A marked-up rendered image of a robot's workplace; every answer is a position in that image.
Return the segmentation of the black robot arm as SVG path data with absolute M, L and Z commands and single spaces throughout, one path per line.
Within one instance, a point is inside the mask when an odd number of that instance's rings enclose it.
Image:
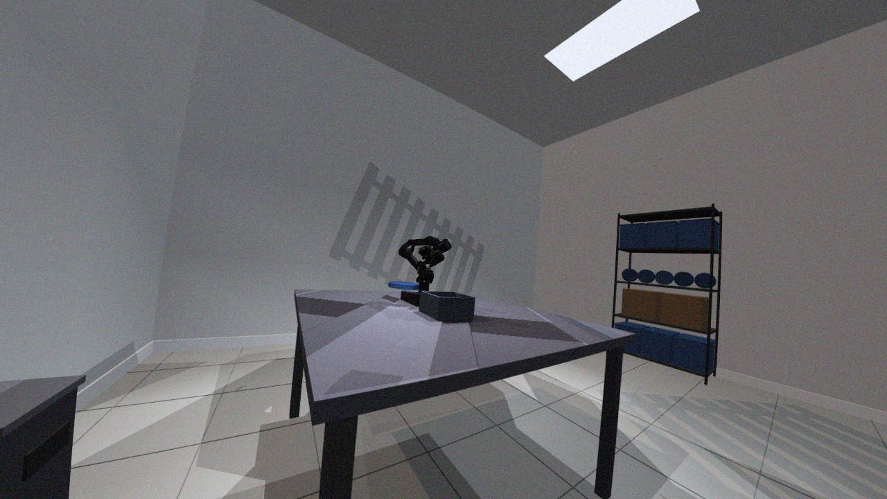
M 410 245 L 411 249 L 409 248 Z M 417 271 L 418 269 L 414 265 L 419 260 L 417 260 L 413 256 L 414 247 L 417 245 L 425 245 L 419 248 L 419 255 L 423 256 L 422 259 L 424 259 L 427 255 L 432 255 L 432 250 L 434 250 L 435 252 L 439 250 L 441 253 L 444 253 L 452 249 L 452 244 L 450 244 L 450 241 L 448 241 L 448 239 L 443 239 L 442 241 L 439 241 L 438 238 L 435 238 L 433 236 L 425 237 L 425 239 L 409 239 L 407 243 L 403 244 L 400 247 L 398 253 L 400 256 L 402 256 L 402 258 L 407 259 L 412 264 L 413 268 L 415 268 Z M 419 291 L 417 293 L 421 293 L 421 291 L 430 291 L 430 283 L 433 282 L 433 279 L 433 270 L 431 270 L 430 268 L 425 269 L 422 274 L 419 274 L 416 279 L 417 282 L 419 282 Z

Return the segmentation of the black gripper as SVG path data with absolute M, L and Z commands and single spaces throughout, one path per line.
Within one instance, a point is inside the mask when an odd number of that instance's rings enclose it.
M 422 272 L 427 269 L 425 265 L 430 264 L 430 268 L 433 268 L 434 265 L 439 264 L 441 260 L 444 260 L 444 254 L 442 254 L 439 250 L 436 252 L 432 250 L 432 255 L 427 255 L 424 258 L 424 262 L 419 260 L 414 266 L 418 269 L 417 274 L 422 274 Z

